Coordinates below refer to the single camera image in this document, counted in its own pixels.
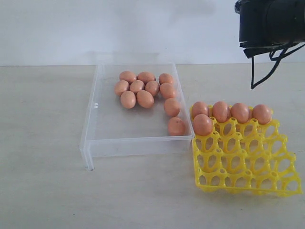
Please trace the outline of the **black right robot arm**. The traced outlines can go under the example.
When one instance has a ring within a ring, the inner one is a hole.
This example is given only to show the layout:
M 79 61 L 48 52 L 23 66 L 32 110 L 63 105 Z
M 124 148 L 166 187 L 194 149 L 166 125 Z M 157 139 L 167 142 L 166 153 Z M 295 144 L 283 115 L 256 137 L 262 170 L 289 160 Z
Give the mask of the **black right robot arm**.
M 246 57 L 293 47 L 305 41 L 303 0 L 238 0 L 239 42 Z

